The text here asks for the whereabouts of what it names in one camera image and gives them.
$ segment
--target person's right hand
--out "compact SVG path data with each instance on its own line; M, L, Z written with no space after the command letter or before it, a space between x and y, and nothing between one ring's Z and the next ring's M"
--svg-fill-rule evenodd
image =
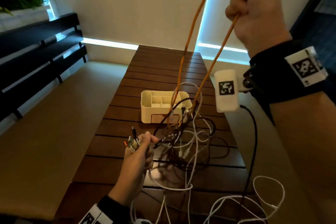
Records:
M225 14L230 20L241 14L234 32L251 58L292 39L286 29L281 0L231 0Z

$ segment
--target cable plug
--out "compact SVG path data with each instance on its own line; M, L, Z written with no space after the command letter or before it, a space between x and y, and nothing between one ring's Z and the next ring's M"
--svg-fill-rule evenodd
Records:
M188 156L189 152L190 152L190 148L188 148L188 149L185 151L185 153L184 153L184 155L183 155L183 158L184 158L184 159Z

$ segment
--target black wristband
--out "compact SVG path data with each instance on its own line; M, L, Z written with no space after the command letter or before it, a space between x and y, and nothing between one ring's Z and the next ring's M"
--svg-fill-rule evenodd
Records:
M119 204L108 196L104 196L97 207L115 224L128 224L130 209Z
M323 81L305 87L285 59L302 49L299 41L291 40L254 56L244 77L252 83L254 91L258 91L255 95L267 103L278 103L322 91Z

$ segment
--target orange cable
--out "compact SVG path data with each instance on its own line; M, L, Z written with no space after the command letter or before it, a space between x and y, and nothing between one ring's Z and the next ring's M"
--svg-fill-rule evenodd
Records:
M187 50L188 50L188 47L189 47L189 43L190 43L190 40L191 40L191 36L193 35L193 31L194 31L194 28L195 28L195 24L196 24L197 18L198 18L199 14L200 14L200 12L201 12L201 10L202 10L203 5L205 4L205 1L206 1L206 0L202 0L202 2L201 2L201 4L199 5L198 10L197 10L197 12L196 12L196 14L195 14L195 17L194 17L194 19L193 19L193 21L192 21L191 29L190 29L190 32L189 32L189 37L188 37L187 43L186 43L186 45L185 45L184 52L183 52L183 56L182 56L182 59L181 59L180 69L179 69L179 72L178 72L177 89L176 89L176 93L175 93L175 95L174 95L174 99L173 99L172 103L175 103L176 98L177 98L177 95L178 95L178 93L179 93L179 87L180 87L180 84L181 84L182 66L183 66L183 62L184 62L184 56L185 56L185 54L187 53ZM229 38L229 36L230 36L232 30L233 30L234 25L235 25L235 23L237 22L238 17L239 17L239 16L236 16L236 18L234 19L234 21L233 21L233 23L232 23L232 25L231 25L231 27L230 27L230 30L229 30L228 34L226 35L226 38L225 38L225 40L224 40L224 42L223 42L222 48L221 48L220 51L218 52L216 58L214 59L212 65L211 65L210 70L208 71L208 73L206 74L204 80L202 81L202 84L201 84L201 86L199 87L198 92L196 93L196 96L195 96L195 99L194 99L194 104L195 104L196 98L198 97L199 93L201 92L201 89L202 89L202 87L203 87L204 82L205 82L206 79L209 77L209 74L210 74L210 72L211 72L211 70L212 70L212 68L213 68L213 66L214 66L214 64L215 64L215 62L216 62L216 60L217 60L217 58L218 58L219 55L221 54L221 52L222 52L222 50L223 50L223 48L224 48L224 45L226 44L226 42L227 42L227 40L228 40L228 38Z

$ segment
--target wooden table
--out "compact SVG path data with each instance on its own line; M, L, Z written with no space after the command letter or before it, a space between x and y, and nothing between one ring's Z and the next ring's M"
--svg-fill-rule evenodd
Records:
M145 131L154 132L157 125L141 122L141 92L174 90L182 53L179 50L139 46L57 211L58 223L78 222L94 203L113 188L123 162L124 141L131 135L132 126L138 134ZM201 55L188 52L185 56L182 81L200 85L206 72ZM180 90L189 93L190 97L194 97L196 93L195 87L192 86L182 86ZM209 213L212 204L218 198L228 194L241 194L247 179L244 162L225 115L216 112L215 89L210 79L205 83L202 92L201 113L215 122L215 136L227 141L230 153L226 158L211 159L208 167L195 173L192 181L194 189L191 193L192 213ZM206 128L201 121L198 126ZM211 157L222 156L227 150L228 147L221 139L215 138L211 141ZM158 165L161 151L160 147L155 150L154 167ZM167 187L184 187L183 171L171 167L161 171L166 178L157 169L152 172L159 183ZM138 218L146 218L155 223L161 203L152 197L162 201L164 193L168 205L183 211L187 209L186 192L164 191L148 176L145 178L144 192L147 194L141 193L135 203ZM249 187L248 194L256 200L252 186ZM260 213L260 210L249 202L245 204L250 210ZM237 209L236 203L228 201L217 214L235 218ZM187 223L187 215L183 212L169 208L169 215L172 223ZM251 215L243 210L241 217L250 218ZM192 215L192 223L202 223L204 219L203 216ZM233 223L215 218L211 221L216 222ZM168 223L164 211L160 223Z

